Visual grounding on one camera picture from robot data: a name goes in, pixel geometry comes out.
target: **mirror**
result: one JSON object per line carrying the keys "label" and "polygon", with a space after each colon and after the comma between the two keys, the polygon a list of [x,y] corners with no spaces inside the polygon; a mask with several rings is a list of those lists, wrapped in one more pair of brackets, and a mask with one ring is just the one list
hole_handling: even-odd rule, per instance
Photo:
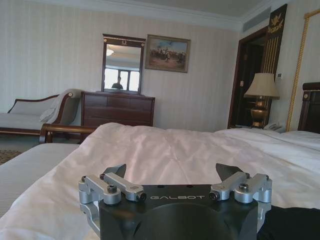
{"label": "mirror", "polygon": [[103,35],[103,92],[140,94],[146,40]]}

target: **wall switch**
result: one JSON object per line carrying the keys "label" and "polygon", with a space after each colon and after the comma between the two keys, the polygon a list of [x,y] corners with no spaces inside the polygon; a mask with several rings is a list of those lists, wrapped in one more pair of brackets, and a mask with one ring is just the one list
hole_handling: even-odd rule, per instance
{"label": "wall switch", "polygon": [[275,80],[282,80],[283,79],[283,74],[282,72],[279,72],[275,75]]}

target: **door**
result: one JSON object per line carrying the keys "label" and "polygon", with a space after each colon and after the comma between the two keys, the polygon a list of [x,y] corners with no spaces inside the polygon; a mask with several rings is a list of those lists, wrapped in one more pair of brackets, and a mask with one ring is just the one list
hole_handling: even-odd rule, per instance
{"label": "door", "polygon": [[250,111],[255,106],[256,99],[245,98],[244,94],[250,87],[255,73],[261,72],[266,34],[265,27],[239,41],[228,127],[252,125]]}

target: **telephone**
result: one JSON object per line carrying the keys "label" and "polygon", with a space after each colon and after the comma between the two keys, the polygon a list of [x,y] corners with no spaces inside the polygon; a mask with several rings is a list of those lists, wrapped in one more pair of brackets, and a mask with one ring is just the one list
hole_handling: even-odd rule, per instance
{"label": "telephone", "polygon": [[269,123],[263,129],[275,131],[280,134],[286,131],[286,128],[283,125],[280,125],[279,123]]}

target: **gold frame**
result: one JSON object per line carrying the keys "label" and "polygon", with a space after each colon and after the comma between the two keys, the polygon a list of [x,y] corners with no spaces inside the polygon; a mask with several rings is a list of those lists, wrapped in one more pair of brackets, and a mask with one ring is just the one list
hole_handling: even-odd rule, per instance
{"label": "gold frame", "polygon": [[[172,68],[161,67],[161,66],[151,66],[149,64],[150,39],[162,39],[162,40],[167,40],[167,41],[186,43],[186,57],[185,57],[184,69],[179,70],[179,69],[172,69]],[[146,40],[146,53],[145,53],[145,65],[144,65],[145,67],[144,68],[145,69],[153,69],[153,70],[170,71],[170,72],[187,73],[188,72],[188,65],[189,65],[190,44],[191,44],[191,40],[190,39],[148,34],[147,40]]]}
{"label": "gold frame", "polygon": [[302,37],[301,37],[298,61],[296,64],[296,69],[295,69],[295,76],[294,76],[294,80],[293,80],[293,87],[292,87],[291,100],[290,100],[290,105],[289,105],[288,118],[286,120],[286,128],[285,128],[286,132],[289,132],[291,129],[291,121],[292,121],[292,115],[293,115],[294,106],[295,106],[295,99],[296,99],[297,87],[298,87],[298,82],[299,82],[299,74],[300,74],[301,63],[302,63],[302,59],[303,59],[303,55],[304,55],[309,20],[312,16],[317,15],[317,14],[320,14],[320,8],[317,10],[308,12],[304,15],[303,32],[302,32]]}

